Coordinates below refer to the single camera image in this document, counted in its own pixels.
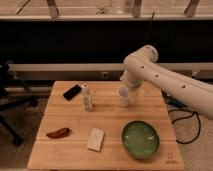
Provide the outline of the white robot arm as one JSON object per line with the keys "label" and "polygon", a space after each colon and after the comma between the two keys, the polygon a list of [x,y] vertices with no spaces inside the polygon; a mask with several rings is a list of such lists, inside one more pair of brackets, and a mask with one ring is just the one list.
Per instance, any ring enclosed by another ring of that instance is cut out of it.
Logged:
{"label": "white robot arm", "polygon": [[145,45],[124,59],[121,82],[130,90],[147,81],[199,114],[213,119],[213,85],[175,73],[156,64],[158,52]]}

